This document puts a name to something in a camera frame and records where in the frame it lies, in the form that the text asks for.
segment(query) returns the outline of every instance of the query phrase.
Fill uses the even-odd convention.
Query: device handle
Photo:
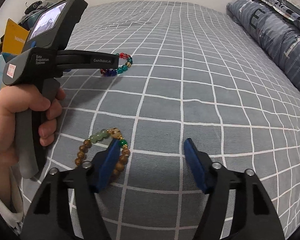
[[[43,83],[35,84],[42,95],[51,102],[55,99],[60,83],[54,79],[45,79]],[[35,112],[31,109],[16,113],[15,149],[19,157],[20,174],[24,179],[30,179],[43,169],[46,156],[40,144],[39,126],[45,121],[45,112]]]

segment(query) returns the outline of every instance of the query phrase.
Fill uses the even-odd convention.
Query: beaded bracelet
[[[82,164],[83,160],[85,159],[86,153],[88,152],[88,149],[91,148],[93,143],[96,143],[97,141],[101,141],[103,138],[107,138],[111,136],[112,138],[120,140],[120,145],[122,148],[121,155],[119,157],[119,160],[117,164],[115,165],[114,170],[112,171],[110,183],[115,181],[119,175],[120,172],[124,170],[124,165],[128,163],[128,157],[130,155],[130,150],[128,149],[128,143],[123,138],[120,130],[118,128],[112,128],[109,130],[103,129],[100,132],[91,135],[89,139],[86,139],[83,141],[83,145],[79,147],[79,152],[77,153],[77,158],[75,159],[75,165],[79,166]]]
[[[116,55],[119,55],[120,58],[126,59],[127,62],[122,65],[121,67],[118,67],[118,69],[100,69],[100,73],[106,77],[110,77],[110,76],[116,76],[117,74],[121,74],[124,71],[127,71],[128,68],[131,67],[131,65],[133,64],[133,60],[132,57],[128,54],[125,53],[116,53]]]

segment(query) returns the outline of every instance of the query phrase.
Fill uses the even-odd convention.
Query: human hand
[[[15,132],[15,113],[30,108],[34,111],[46,111],[47,121],[40,125],[39,135],[42,146],[54,141],[57,129],[56,118],[61,115],[62,107],[58,100],[65,98],[60,89],[52,103],[43,97],[34,85],[17,85],[0,90],[0,165],[12,166],[18,162],[13,145]]]

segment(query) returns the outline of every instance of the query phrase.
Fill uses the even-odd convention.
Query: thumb
[[[17,85],[0,90],[0,112],[13,114],[30,108],[34,111],[45,111],[50,101],[34,85]]]

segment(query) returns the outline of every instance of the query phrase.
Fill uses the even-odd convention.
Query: device screen
[[[63,10],[63,8],[65,6],[66,6],[66,2],[64,2],[58,6],[50,9],[49,11],[45,12],[44,14],[42,14],[37,25],[32,30],[30,39],[53,28],[61,11]]]

